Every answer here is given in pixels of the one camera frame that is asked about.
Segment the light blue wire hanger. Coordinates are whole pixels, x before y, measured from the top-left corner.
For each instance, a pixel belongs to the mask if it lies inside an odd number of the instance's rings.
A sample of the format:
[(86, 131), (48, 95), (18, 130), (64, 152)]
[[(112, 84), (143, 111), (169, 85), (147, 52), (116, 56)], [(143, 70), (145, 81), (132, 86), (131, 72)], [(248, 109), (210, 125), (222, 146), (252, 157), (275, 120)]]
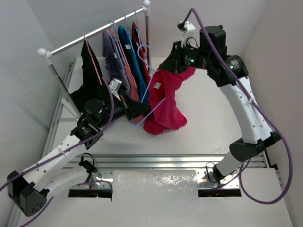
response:
[[(141, 58), (140, 57), (140, 55), (139, 55), (139, 51), (143, 48), (143, 47), (147, 47), (147, 48), (149, 48), (150, 49), (150, 46), (148, 46), (148, 45), (146, 45), (146, 44), (142, 44), (141, 46), (139, 46), (138, 47), (138, 50), (137, 50), (137, 54), (138, 54), (138, 57), (143, 61), (143, 63), (149, 68), (149, 70), (151, 71), (151, 75), (150, 75), (150, 77), (151, 77), (151, 80), (150, 80), (150, 82), (148, 83), (148, 86), (147, 86), (147, 88), (146, 88), (146, 90), (145, 90), (145, 92), (144, 92), (144, 95), (143, 95), (143, 98), (141, 99), (141, 102), (144, 100), (144, 98), (145, 98), (145, 96), (146, 96), (146, 94), (147, 94), (147, 92), (148, 92), (148, 89), (149, 89), (149, 86), (150, 86), (150, 84), (151, 84), (151, 81), (152, 81), (152, 79), (153, 79), (153, 75), (154, 75), (154, 73), (155, 72), (159, 72), (160, 70), (154, 70), (143, 58)], [(161, 103), (165, 100), (166, 98), (163, 98), (138, 124), (133, 124), (133, 121), (131, 120), (130, 121), (130, 125), (131, 126), (133, 126), (133, 127), (138, 127), (142, 122), (144, 122), (152, 113), (153, 113), (153, 111), (154, 110), (156, 110), (157, 109), (157, 107), (158, 106), (160, 106), (161, 105)]]

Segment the magenta t-shirt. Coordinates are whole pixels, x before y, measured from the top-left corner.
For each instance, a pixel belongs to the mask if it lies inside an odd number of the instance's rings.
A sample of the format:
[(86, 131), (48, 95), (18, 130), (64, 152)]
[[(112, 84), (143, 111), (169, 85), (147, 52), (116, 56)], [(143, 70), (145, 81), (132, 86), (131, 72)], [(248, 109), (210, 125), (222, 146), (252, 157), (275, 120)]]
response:
[(157, 71), (148, 88), (148, 101), (151, 115), (144, 122), (144, 130), (152, 135), (158, 135), (165, 130), (178, 130), (187, 124), (186, 117), (177, 108), (176, 91), (182, 83), (195, 73), (194, 68), (188, 68), (180, 74), (165, 70)]

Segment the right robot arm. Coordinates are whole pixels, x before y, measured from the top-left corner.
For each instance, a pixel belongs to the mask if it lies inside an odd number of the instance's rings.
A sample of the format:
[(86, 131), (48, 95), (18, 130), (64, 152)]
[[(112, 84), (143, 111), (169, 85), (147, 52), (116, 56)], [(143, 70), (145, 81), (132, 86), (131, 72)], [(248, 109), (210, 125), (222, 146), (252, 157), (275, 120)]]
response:
[(257, 156), (281, 138), (277, 132), (271, 130), (261, 113), (249, 103), (250, 100), (232, 76), (235, 74), (253, 96), (249, 73), (243, 59), (238, 55), (227, 54), (226, 32), (223, 26), (207, 26), (205, 29), (219, 55), (228, 65), (228, 70), (219, 62), (202, 32), (200, 46), (192, 47), (189, 39), (196, 28), (190, 22), (180, 23), (178, 28), (182, 32), (182, 40), (173, 43), (171, 53), (160, 65), (160, 69), (174, 73), (183, 73), (189, 68), (206, 70), (207, 75), (229, 101), (241, 129), (242, 137), (229, 145), (229, 152), (207, 173), (208, 181), (219, 183), (241, 163)]

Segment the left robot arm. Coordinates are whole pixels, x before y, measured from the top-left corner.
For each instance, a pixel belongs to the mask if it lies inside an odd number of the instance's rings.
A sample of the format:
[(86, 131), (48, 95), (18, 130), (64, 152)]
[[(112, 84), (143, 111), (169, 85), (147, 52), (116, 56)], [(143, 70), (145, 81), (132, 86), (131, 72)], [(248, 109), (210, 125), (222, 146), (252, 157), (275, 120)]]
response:
[(39, 212), (55, 194), (82, 183), (97, 168), (87, 160), (64, 174), (59, 171), (76, 156), (85, 153), (103, 136), (113, 120), (126, 116), (133, 120), (150, 110), (150, 105), (117, 94), (106, 104), (93, 98), (84, 105), (84, 113), (67, 137), (44, 158), (21, 173), (16, 170), (7, 176), (9, 198), (22, 213), (31, 217)]

